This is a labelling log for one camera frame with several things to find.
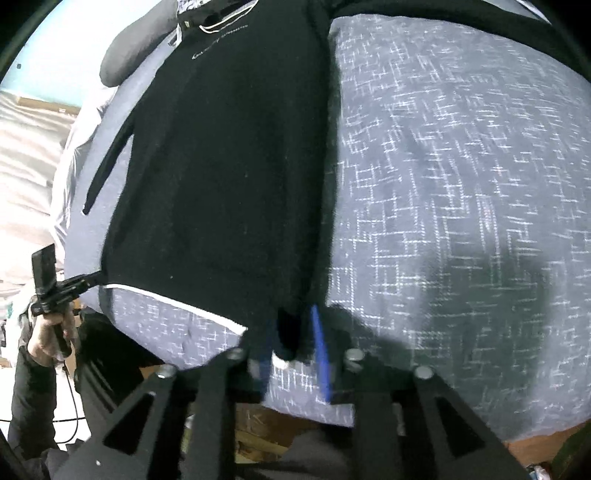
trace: light blue wall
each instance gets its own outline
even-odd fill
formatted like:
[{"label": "light blue wall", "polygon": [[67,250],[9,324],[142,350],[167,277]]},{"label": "light blue wall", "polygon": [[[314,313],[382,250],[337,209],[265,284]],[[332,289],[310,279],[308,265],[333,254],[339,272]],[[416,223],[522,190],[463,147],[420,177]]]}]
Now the light blue wall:
[{"label": "light blue wall", "polygon": [[63,0],[28,40],[0,88],[46,102],[81,106],[87,93],[100,86],[100,63],[111,41],[156,3]]}]

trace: white floor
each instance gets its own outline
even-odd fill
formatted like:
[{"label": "white floor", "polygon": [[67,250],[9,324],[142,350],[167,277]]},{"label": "white floor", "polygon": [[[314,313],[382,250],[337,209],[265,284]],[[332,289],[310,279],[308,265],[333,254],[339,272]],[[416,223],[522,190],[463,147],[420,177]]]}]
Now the white floor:
[{"label": "white floor", "polygon": [[[12,403],[12,389],[14,387],[14,368],[0,368],[0,429],[4,436],[8,435],[8,422],[12,418],[10,406]],[[72,386],[74,399],[76,401],[76,408],[78,409],[78,416],[83,417],[82,401],[80,395],[74,390],[74,381],[68,379],[61,370],[57,373],[57,408],[54,413],[54,420],[75,419],[76,412],[72,402],[72,395],[68,388],[68,380]],[[76,429],[76,421],[65,421],[61,423],[54,423],[56,430],[56,442],[65,442],[69,439]],[[76,436],[69,442],[74,443],[76,439],[87,440],[90,437],[90,431],[85,420],[79,421],[78,432]],[[60,444],[60,448],[65,450],[64,444]]]}]

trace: garment sleeve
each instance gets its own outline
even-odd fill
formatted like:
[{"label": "garment sleeve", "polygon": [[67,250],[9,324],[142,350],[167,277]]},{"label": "garment sleeve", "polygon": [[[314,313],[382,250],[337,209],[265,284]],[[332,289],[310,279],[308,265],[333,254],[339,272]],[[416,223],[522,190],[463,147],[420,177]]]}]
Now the garment sleeve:
[{"label": "garment sleeve", "polygon": [[177,0],[161,0],[139,20],[115,37],[100,65],[100,81],[106,87],[121,85],[177,27]]},{"label": "garment sleeve", "polygon": [[32,359],[26,346],[20,347],[8,443],[22,460],[38,458],[44,450],[57,448],[53,428],[56,389],[56,370],[42,367]]}]

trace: gray patterned bedsheet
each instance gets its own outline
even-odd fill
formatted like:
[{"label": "gray patterned bedsheet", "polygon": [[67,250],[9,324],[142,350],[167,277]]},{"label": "gray patterned bedsheet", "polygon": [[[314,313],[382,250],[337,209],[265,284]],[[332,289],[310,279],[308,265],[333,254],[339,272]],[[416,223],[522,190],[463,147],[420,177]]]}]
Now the gray patterned bedsheet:
[{"label": "gray patterned bedsheet", "polygon": [[[323,316],[389,364],[434,366],[503,439],[591,417],[588,82],[529,47],[440,21],[339,18],[331,42]],[[120,87],[73,210],[170,51],[163,41]],[[129,155],[128,144],[90,215],[73,215],[68,276],[97,269]],[[129,291],[83,299],[182,368],[238,341]],[[265,404],[352,422],[351,409],[319,399],[313,365],[275,369]]]}]

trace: black pants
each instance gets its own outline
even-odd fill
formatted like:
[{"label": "black pants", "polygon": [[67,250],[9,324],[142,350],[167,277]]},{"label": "black pants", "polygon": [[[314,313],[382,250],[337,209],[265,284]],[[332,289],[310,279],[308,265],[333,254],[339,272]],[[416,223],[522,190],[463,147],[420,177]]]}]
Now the black pants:
[{"label": "black pants", "polygon": [[163,361],[120,332],[107,317],[90,309],[80,314],[74,386],[82,398],[91,434],[143,381],[141,367]]}]

